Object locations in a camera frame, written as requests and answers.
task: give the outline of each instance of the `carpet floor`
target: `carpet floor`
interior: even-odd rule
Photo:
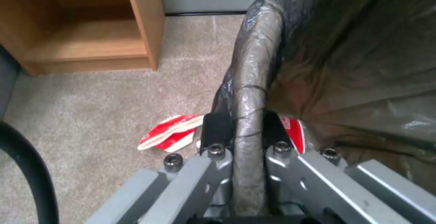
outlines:
[[[242,20],[167,17],[157,72],[19,76],[3,119],[45,160],[62,224],[84,223],[139,168],[159,167],[166,153],[137,151],[154,125],[209,112]],[[186,158],[195,153],[193,144],[181,150]],[[3,151],[0,199],[0,223],[37,223],[30,188]]]

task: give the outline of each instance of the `red and white packaging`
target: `red and white packaging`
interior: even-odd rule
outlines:
[[[173,153],[192,143],[195,128],[203,124],[203,115],[176,115],[160,122],[138,145],[138,150],[151,147]]]
[[[300,120],[289,118],[284,115],[280,115],[280,120],[282,121],[285,131],[291,139],[292,144],[296,151],[301,154],[306,151],[306,139],[304,136],[303,126]]]

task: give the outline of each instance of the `metal bar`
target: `metal bar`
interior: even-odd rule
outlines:
[[[144,215],[140,224],[186,223],[202,217],[220,183],[214,162],[205,157],[189,160]]]
[[[409,221],[436,223],[436,197],[376,160],[346,173]]]
[[[312,213],[330,209],[347,223],[409,223],[316,151],[286,159],[271,155],[268,160],[278,166],[274,175]]]
[[[167,184],[165,174],[140,169],[86,221],[86,224],[136,223]]]

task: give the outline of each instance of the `hex socket bolt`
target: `hex socket bolt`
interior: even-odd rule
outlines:
[[[274,144],[274,154],[277,156],[287,157],[291,154],[291,150],[291,146],[284,141],[279,141]]]
[[[225,148],[221,143],[215,143],[207,147],[207,156],[212,160],[221,160],[225,157]]]
[[[341,160],[340,154],[333,148],[326,148],[321,151],[321,155],[330,161],[332,164],[338,166],[339,161]]]
[[[171,153],[163,159],[163,166],[168,172],[178,172],[183,166],[183,157],[178,153]]]

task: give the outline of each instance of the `wooden cabinet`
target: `wooden cabinet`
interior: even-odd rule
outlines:
[[[0,44],[31,75],[157,69],[162,0],[0,0]]]

